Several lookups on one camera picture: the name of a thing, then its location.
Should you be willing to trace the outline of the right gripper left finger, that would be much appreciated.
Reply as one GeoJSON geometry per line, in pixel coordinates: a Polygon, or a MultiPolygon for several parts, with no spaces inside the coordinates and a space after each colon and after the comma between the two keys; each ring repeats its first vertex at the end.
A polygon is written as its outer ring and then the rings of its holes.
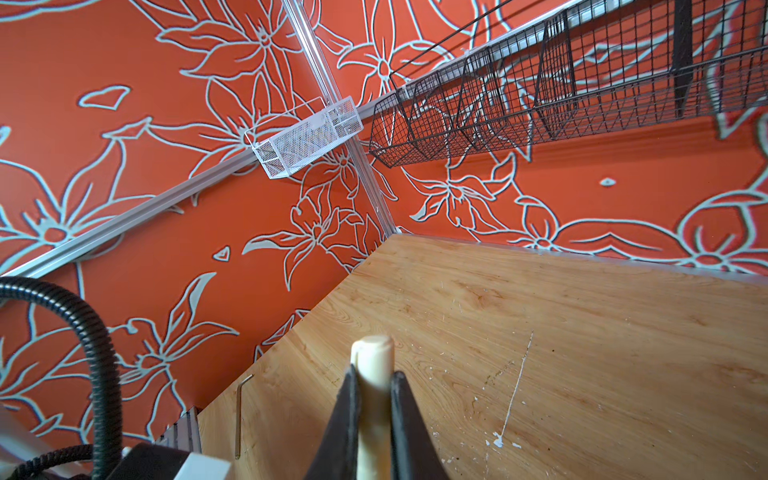
{"type": "Polygon", "coordinates": [[[350,364],[305,480],[357,478],[361,404],[362,394],[357,371],[355,366],[350,364]]]}

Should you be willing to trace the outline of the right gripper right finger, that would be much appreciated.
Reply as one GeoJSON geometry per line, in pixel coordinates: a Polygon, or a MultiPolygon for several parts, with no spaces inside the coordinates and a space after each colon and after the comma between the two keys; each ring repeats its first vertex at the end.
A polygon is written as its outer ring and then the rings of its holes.
{"type": "Polygon", "coordinates": [[[448,480],[405,373],[395,371],[390,386],[391,478],[448,480]]]}

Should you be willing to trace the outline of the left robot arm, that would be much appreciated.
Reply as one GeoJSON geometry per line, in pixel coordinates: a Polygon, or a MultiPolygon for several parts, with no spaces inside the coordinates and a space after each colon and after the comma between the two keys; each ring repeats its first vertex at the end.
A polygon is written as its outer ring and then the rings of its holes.
{"type": "Polygon", "coordinates": [[[50,442],[71,433],[93,446],[91,479],[106,479],[123,450],[118,356],[107,326],[78,294],[44,281],[1,279],[1,404],[50,442]]]}

